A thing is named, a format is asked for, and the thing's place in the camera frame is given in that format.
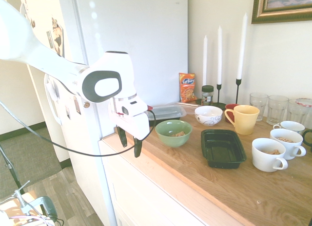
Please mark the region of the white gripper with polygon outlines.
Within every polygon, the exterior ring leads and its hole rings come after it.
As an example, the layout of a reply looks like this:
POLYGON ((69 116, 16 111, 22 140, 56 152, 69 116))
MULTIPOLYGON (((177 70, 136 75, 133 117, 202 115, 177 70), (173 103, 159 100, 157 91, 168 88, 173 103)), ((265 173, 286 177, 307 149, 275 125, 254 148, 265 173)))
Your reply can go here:
POLYGON ((134 156, 135 158, 138 158, 141 154, 142 139, 144 139, 150 132, 147 114, 140 113, 136 116, 129 116, 109 111, 109 118, 117 125, 117 133, 123 147, 128 146, 126 132, 133 136, 134 156))

